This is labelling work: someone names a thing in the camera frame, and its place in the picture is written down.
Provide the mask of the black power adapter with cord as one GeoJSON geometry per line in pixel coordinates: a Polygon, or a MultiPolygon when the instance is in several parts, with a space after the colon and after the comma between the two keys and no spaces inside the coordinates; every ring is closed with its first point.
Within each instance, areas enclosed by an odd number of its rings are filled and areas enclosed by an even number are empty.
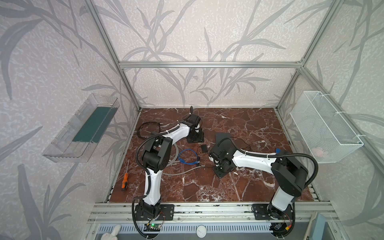
{"type": "MultiPolygon", "coordinates": [[[[235,138],[235,137],[232,137],[232,139],[233,139],[233,140],[241,140],[241,141],[246,145],[246,150],[250,150],[250,151],[252,150],[251,146],[250,146],[248,143],[246,143],[244,140],[242,140],[242,139],[238,139],[238,138],[235,138]]],[[[223,178],[226,174],[232,172],[234,169],[217,169],[216,166],[213,167],[213,170],[214,170],[216,176],[219,177],[220,179],[223,178]]]]}

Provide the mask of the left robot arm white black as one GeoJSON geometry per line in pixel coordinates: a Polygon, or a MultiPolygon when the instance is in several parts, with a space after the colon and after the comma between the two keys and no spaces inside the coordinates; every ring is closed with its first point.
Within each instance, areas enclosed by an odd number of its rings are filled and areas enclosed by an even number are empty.
{"type": "Polygon", "coordinates": [[[181,139],[187,139],[188,143],[204,142],[201,117],[193,111],[193,107],[190,107],[189,115],[176,126],[152,134],[137,148],[135,160],[145,171],[146,179],[144,195],[133,198],[132,218],[135,229],[146,240],[153,240],[157,235],[145,234],[137,223],[137,217],[152,221],[161,214],[161,180],[163,170],[170,161],[172,146],[181,139]]]}

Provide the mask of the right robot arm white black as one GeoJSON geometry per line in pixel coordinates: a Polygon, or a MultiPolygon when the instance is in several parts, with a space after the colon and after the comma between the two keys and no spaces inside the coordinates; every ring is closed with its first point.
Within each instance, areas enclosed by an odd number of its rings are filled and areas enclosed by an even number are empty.
{"type": "Polygon", "coordinates": [[[277,239],[283,239],[292,232],[296,221],[295,201],[319,171],[319,164],[311,155],[283,150],[270,154],[246,151],[239,148],[227,133],[216,135],[209,159],[214,163],[213,170],[220,179],[236,168],[260,170],[274,176],[279,187],[270,203],[263,209],[253,205],[252,212],[256,218],[265,216],[283,221],[270,227],[277,239]]]}

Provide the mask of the small black power adapter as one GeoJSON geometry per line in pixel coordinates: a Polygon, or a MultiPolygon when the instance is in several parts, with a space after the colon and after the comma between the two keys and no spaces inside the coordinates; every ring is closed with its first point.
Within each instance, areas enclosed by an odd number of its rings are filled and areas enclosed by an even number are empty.
{"type": "Polygon", "coordinates": [[[208,153],[208,146],[207,145],[200,145],[200,148],[202,150],[202,153],[204,153],[204,154],[208,153]]]}

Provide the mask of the round white gauge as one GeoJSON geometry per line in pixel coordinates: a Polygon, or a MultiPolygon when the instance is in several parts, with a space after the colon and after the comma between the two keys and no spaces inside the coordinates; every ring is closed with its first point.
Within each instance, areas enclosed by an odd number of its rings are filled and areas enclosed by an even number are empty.
{"type": "Polygon", "coordinates": [[[201,239],[205,238],[207,233],[208,233],[208,230],[203,225],[198,226],[197,229],[196,229],[196,234],[201,239]]]}

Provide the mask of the green lit circuit board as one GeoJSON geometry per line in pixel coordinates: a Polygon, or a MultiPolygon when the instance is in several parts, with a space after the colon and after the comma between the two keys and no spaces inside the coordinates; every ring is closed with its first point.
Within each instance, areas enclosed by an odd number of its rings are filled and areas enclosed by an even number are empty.
{"type": "Polygon", "coordinates": [[[162,228],[162,224],[145,224],[144,232],[160,232],[162,228]]]}

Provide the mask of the grey blue panel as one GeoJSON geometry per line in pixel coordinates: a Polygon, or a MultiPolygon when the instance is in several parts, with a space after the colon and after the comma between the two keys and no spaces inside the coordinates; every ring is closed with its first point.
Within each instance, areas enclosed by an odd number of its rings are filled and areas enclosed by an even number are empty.
{"type": "Polygon", "coordinates": [[[304,235],[304,240],[322,240],[326,218],[319,212],[314,212],[304,235]]]}

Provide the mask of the white plush toy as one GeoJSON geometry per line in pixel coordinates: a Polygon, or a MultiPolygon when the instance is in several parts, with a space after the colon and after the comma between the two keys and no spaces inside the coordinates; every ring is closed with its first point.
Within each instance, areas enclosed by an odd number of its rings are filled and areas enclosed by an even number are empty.
{"type": "Polygon", "coordinates": [[[122,225],[114,226],[111,233],[104,233],[101,237],[101,240],[118,240],[118,233],[120,232],[122,225]]]}

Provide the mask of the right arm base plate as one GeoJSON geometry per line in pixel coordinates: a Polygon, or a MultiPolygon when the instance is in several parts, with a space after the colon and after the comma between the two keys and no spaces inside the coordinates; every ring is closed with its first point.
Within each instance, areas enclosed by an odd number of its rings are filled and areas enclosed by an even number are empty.
{"type": "Polygon", "coordinates": [[[251,210],[256,220],[292,220],[295,214],[292,205],[288,205],[285,211],[281,211],[271,204],[253,204],[251,210]]]}

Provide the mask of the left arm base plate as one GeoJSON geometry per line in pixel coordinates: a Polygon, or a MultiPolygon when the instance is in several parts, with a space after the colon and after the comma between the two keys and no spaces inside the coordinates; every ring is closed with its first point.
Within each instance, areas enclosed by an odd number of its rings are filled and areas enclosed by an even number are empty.
{"type": "Polygon", "coordinates": [[[172,221],[174,218],[175,205],[160,204],[155,207],[155,210],[145,210],[139,205],[135,206],[134,215],[136,221],[172,221]]]}

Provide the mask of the orange handled screwdriver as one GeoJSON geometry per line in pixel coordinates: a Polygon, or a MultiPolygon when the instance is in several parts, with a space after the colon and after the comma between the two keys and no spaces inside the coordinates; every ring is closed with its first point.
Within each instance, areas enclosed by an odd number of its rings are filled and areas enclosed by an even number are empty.
{"type": "Polygon", "coordinates": [[[121,186],[121,190],[124,192],[127,190],[128,188],[128,177],[129,177],[129,174],[128,174],[128,169],[129,169],[129,162],[130,160],[128,160],[127,162],[127,167],[126,167],[126,171],[125,171],[125,174],[123,176],[123,180],[122,180],[122,186],[121,186]]]}

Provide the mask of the clear plastic wall bin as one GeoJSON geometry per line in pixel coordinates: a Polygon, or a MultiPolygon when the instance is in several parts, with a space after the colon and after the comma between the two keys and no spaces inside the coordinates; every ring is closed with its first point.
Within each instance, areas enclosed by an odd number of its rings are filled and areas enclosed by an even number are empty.
{"type": "Polygon", "coordinates": [[[117,97],[90,94],[43,151],[54,163],[86,163],[120,107],[117,97]]]}

